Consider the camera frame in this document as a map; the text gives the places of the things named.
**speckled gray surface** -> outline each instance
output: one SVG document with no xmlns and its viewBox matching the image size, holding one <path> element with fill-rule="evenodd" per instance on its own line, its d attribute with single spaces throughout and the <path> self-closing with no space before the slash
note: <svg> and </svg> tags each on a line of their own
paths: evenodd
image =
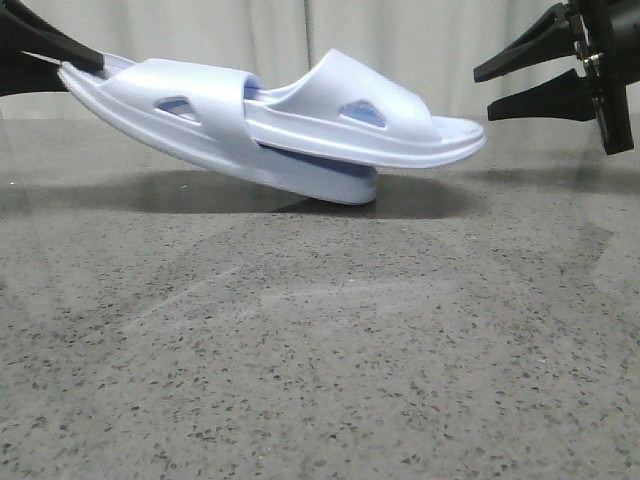
<svg viewBox="0 0 640 480">
<path fill-rule="evenodd" d="M 7 122 L 0 478 L 640 478 L 638 154 L 488 131 L 344 208 Z"/>
</svg>

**white curtain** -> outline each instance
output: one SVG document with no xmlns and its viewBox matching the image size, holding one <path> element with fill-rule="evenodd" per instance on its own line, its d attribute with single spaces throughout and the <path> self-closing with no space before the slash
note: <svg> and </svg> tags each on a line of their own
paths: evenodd
<svg viewBox="0 0 640 480">
<path fill-rule="evenodd" d="M 23 1 L 97 50 L 249 70 L 270 87 L 294 81 L 338 48 L 413 90 L 441 115 L 483 115 L 492 100 L 578 66 L 563 59 L 473 83 L 475 66 L 559 0 Z M 0 108 L 5 118 L 89 116 L 67 94 L 6 98 Z"/>
</svg>

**curtain fold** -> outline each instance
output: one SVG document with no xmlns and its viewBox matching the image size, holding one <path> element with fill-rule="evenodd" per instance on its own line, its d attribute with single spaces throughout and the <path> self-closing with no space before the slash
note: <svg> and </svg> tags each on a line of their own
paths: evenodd
<svg viewBox="0 0 640 480">
<path fill-rule="evenodd" d="M 476 65 L 558 0 L 23 1 L 95 49 L 134 60 L 160 57 L 248 70 L 268 87 L 296 80 L 338 48 L 415 91 L 442 115 L 484 115 L 486 105 L 503 95 L 579 68 L 575 59 L 562 59 L 486 84 L 473 82 Z M 632 107 L 640 100 L 638 88 L 630 89 Z M 67 94 L 2 99 L 0 108 L 5 118 L 90 116 Z"/>
</svg>

